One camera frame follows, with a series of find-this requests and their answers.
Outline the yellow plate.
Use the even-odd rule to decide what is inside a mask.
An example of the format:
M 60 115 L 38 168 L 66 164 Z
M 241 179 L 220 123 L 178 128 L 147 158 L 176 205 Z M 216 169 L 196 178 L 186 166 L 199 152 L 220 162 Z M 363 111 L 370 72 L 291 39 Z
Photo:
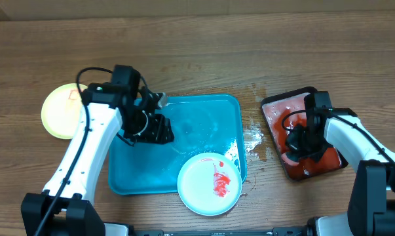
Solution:
M 75 83 L 62 85 L 45 99 L 41 109 L 41 121 L 52 136 L 70 140 L 79 122 L 82 102 Z

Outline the light blue plate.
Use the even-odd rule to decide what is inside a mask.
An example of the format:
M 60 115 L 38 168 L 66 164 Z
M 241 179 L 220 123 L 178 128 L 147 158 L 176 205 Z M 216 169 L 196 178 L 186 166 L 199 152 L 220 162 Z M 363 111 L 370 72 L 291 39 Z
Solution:
M 203 216 L 218 216 L 236 205 L 242 178 L 235 164 L 224 155 L 201 153 L 182 166 L 177 187 L 188 209 Z

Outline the pink and black sponge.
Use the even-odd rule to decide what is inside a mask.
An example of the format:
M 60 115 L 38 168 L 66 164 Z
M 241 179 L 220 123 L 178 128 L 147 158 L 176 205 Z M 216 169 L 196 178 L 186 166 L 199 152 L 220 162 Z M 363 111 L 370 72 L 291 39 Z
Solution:
M 297 166 L 299 164 L 299 159 L 292 152 L 285 152 L 281 155 L 281 159 L 284 163 L 289 166 Z

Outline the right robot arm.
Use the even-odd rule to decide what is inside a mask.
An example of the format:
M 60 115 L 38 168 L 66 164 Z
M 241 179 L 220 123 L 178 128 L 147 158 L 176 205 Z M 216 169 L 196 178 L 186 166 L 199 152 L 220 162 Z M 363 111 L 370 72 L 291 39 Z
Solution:
M 327 92 L 304 98 L 307 124 L 286 138 L 293 161 L 318 162 L 335 148 L 355 170 L 348 210 L 316 219 L 315 235 L 395 235 L 395 153 L 384 147 L 348 108 L 333 108 Z

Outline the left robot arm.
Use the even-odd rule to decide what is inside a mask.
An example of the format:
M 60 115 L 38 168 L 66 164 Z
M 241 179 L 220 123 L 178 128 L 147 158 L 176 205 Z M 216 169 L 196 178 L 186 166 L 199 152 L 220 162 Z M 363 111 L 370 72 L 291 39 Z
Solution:
M 41 193 L 21 204 L 27 235 L 131 235 L 130 226 L 104 222 L 93 207 L 98 177 L 115 137 L 129 146 L 174 141 L 170 120 L 156 110 L 168 103 L 151 92 L 131 66 L 116 65 L 111 80 L 80 90 L 82 108 L 68 149 Z

